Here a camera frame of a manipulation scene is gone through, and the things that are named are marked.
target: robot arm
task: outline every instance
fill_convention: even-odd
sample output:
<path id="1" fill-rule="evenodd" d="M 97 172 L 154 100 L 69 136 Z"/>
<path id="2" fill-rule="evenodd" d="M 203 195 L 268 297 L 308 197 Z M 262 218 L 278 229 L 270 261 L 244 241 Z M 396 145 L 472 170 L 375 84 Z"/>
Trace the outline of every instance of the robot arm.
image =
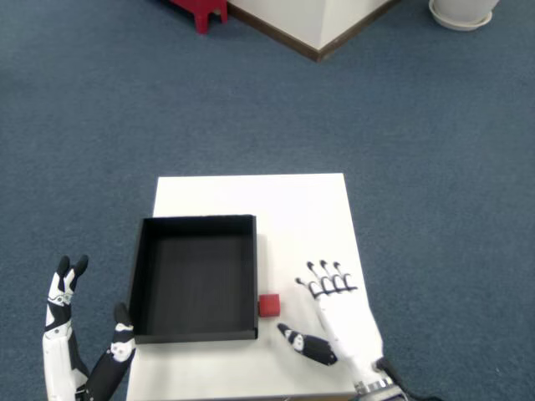
<path id="1" fill-rule="evenodd" d="M 329 341 L 296 332 L 281 323 L 278 328 L 283 336 L 296 352 L 317 362 L 331 365 L 343 361 L 360 400 L 407 400 L 397 383 L 376 365 L 384 358 L 383 341 L 365 293 L 337 262 L 329 265 L 321 261 L 319 266 L 309 262 L 308 269 L 314 278 L 298 278 L 296 282 L 310 291 Z"/>
<path id="2" fill-rule="evenodd" d="M 70 303 L 88 257 L 71 266 L 64 256 L 48 291 L 43 335 L 44 377 L 48 401 L 101 401 L 110 399 L 134 357 L 133 327 L 124 304 L 115 308 L 115 334 L 110 347 L 89 370 L 79 356 L 71 322 Z"/>

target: red block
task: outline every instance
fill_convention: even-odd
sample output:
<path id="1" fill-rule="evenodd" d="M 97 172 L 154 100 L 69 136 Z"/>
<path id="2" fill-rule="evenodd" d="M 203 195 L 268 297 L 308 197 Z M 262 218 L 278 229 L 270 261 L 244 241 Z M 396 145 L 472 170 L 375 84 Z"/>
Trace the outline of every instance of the red block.
<path id="1" fill-rule="evenodd" d="M 281 302 L 278 294 L 264 294 L 258 301 L 258 314 L 260 317 L 278 316 L 281 313 Z"/>

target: black box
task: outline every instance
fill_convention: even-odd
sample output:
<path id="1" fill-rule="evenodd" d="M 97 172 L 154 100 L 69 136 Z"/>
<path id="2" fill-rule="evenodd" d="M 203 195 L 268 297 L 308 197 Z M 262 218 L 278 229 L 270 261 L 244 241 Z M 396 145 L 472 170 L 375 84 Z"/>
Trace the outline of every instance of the black box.
<path id="1" fill-rule="evenodd" d="M 138 343 L 258 335 L 255 216 L 144 219 L 130 285 Z"/>

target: floor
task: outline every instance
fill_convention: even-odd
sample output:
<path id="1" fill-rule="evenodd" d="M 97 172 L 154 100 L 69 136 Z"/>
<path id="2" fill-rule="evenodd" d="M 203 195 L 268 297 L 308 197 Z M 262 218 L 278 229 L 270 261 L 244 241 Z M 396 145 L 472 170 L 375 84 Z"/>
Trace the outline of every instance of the floor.
<path id="1" fill-rule="evenodd" d="M 535 4 L 501 2 L 468 34 L 426 7 L 404 0 L 316 64 L 234 19 L 198 36 L 160 0 L 3 4 L 2 399 L 45 397 L 64 253 L 89 254 L 74 325 L 84 361 L 102 353 L 159 175 L 338 171 L 408 386 L 532 398 Z"/>

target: white table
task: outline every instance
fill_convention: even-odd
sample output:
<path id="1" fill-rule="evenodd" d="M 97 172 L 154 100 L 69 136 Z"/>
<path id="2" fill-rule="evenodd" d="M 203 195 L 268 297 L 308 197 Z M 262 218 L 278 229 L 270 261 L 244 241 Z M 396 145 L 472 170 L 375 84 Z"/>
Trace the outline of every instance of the white table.
<path id="1" fill-rule="evenodd" d="M 141 344 L 127 401 L 256 398 L 354 391 L 343 364 L 325 367 L 292 350 L 285 322 L 325 337 L 313 301 L 294 282 L 306 262 L 339 261 L 364 280 L 342 174 L 161 177 L 154 216 L 257 216 L 258 293 L 278 293 L 281 316 L 259 318 L 258 340 Z"/>

